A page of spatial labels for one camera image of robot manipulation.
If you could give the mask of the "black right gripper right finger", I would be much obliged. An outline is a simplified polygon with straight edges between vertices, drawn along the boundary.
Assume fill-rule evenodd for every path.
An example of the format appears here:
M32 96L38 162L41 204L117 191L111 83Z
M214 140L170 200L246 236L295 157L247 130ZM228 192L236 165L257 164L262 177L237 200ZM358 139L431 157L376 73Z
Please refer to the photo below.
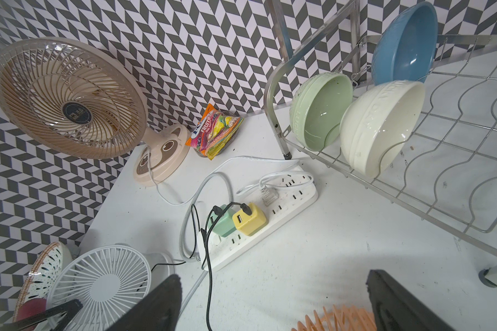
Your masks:
M370 270L366 285L378 330L454 330L386 271Z

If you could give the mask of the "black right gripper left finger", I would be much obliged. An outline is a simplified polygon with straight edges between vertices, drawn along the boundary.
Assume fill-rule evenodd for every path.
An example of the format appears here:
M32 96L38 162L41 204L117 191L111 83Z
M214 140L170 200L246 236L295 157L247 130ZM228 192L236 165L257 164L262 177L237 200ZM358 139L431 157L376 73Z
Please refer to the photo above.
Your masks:
M172 274L108 330L175 330L182 306L180 277Z

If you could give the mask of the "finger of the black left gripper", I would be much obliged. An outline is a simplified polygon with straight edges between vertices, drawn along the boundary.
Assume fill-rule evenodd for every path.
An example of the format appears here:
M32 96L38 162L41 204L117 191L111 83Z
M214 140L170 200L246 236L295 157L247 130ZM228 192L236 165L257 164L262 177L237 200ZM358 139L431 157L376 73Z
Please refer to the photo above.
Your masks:
M26 330L28 328L34 327L43 321L47 321L53 317L59 317L59 321L57 325L53 328L56 331L65 330L67 325L74 320L75 316L80 312L83 308L82 303L78 299L74 299L72 301L62 303L59 306L55 306L48 310L45 310L42 313L35 314L26 319L22 319L20 321L4 324L0 330L3 331L14 331L14 330Z

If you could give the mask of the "green usb charger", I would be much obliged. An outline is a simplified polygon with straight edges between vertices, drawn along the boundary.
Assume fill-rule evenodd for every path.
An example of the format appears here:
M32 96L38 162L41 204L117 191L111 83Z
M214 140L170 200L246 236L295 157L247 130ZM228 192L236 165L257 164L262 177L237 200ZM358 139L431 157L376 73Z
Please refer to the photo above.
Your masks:
M211 216L208 218L208 228L210 228L213 222L218 218L218 214L220 213L217 206L213 208L213 212ZM222 216L219 218L219 221L216 223L213 232L216 235L221 237L228 237L234 231L236 231L236 226L233 223L233 214L234 211L229 208Z

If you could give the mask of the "yellow usb charger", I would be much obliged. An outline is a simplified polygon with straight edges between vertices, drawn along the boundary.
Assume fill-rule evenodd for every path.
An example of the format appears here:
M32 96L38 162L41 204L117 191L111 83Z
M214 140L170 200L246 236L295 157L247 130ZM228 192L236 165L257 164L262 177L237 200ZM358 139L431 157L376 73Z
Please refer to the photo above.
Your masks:
M233 214L233 223L237 231L246 236L252 236L267 226L269 220L262 209L251 202L248 205L244 204L239 211Z

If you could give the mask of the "white power strip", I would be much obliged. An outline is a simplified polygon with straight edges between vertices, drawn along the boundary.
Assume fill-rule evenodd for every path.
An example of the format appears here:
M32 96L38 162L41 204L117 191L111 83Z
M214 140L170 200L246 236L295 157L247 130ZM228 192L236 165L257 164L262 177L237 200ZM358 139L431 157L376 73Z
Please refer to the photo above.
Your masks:
M225 214L233 225L231 234L222 237L211 232L207 243L204 235L198 236L197 247L205 271L227 266L318 199L314 176L299 165L268 174L241 193L238 201L251 208L253 222L246 224L248 216L239 205L232 205Z

